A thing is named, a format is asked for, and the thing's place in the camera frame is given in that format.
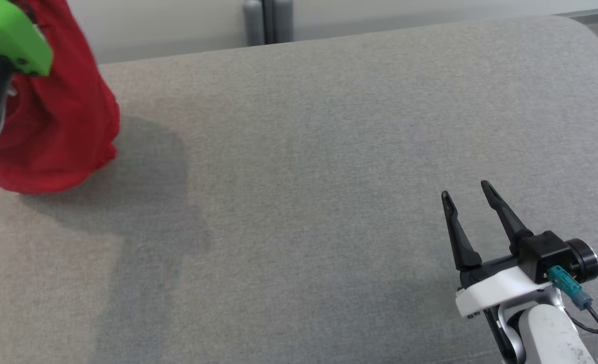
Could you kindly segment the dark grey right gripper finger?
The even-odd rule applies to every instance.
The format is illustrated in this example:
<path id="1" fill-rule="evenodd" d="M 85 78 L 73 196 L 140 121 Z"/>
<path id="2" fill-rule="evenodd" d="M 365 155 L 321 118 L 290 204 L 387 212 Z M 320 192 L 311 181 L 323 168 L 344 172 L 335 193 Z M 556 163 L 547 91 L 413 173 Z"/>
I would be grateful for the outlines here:
<path id="1" fill-rule="evenodd" d="M 511 207 L 488 180 L 482 180 L 480 185 L 486 196 L 487 203 L 491 209 L 496 211 L 500 219 L 503 230 L 509 240 L 509 251 L 511 253 L 519 253 L 521 240 L 532 237 L 532 231 L 523 224 L 521 219 L 512 211 Z"/>
<path id="2" fill-rule="evenodd" d="M 442 205 L 455 268 L 458 271 L 470 271 L 479 267 L 482 264 L 482 259 L 479 253 L 472 248 L 459 223 L 458 210 L 448 191 L 442 192 Z"/>

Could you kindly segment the red shorts with white trim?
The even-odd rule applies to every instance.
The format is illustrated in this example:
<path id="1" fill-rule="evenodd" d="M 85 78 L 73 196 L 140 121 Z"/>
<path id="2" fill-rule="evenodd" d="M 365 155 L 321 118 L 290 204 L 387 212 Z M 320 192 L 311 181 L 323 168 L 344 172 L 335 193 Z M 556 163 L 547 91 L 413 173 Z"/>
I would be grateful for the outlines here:
<path id="1" fill-rule="evenodd" d="M 66 0 L 21 0 L 53 52 L 49 76 L 17 74 L 0 135 L 0 188 L 61 193 L 116 157 L 119 105 Z"/>

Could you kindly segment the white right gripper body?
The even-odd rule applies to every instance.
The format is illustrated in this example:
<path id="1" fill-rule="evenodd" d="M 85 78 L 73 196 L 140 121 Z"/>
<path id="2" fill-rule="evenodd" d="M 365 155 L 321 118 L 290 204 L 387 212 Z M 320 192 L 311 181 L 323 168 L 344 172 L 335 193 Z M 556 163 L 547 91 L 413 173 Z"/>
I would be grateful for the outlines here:
<path id="1" fill-rule="evenodd" d="M 479 281 L 472 271 L 459 273 L 461 292 L 456 293 L 456 307 L 460 316 L 491 309 L 498 305 L 519 305 L 533 300 L 564 309 L 560 291 L 549 281 L 535 283 L 517 265 L 508 267 Z"/>

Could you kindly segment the grey rounded cylinder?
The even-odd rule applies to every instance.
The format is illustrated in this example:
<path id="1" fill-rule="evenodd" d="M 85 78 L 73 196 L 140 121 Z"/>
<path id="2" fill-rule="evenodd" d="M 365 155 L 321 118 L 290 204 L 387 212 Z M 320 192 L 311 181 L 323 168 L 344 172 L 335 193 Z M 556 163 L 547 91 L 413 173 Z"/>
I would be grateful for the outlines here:
<path id="1" fill-rule="evenodd" d="M 265 19 L 262 0 L 243 0 L 244 28 L 248 47 L 264 46 Z"/>
<path id="2" fill-rule="evenodd" d="M 293 0 L 273 0 L 273 38 L 275 43 L 294 41 Z"/>

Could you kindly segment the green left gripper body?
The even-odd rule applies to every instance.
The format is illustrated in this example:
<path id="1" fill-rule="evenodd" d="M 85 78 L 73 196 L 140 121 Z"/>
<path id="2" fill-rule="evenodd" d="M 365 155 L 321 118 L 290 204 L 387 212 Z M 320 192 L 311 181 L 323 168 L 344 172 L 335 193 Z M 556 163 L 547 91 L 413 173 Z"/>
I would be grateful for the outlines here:
<path id="1" fill-rule="evenodd" d="M 53 50 L 38 25 L 9 0 L 0 0 L 0 56 L 34 76 L 48 76 L 53 64 Z"/>

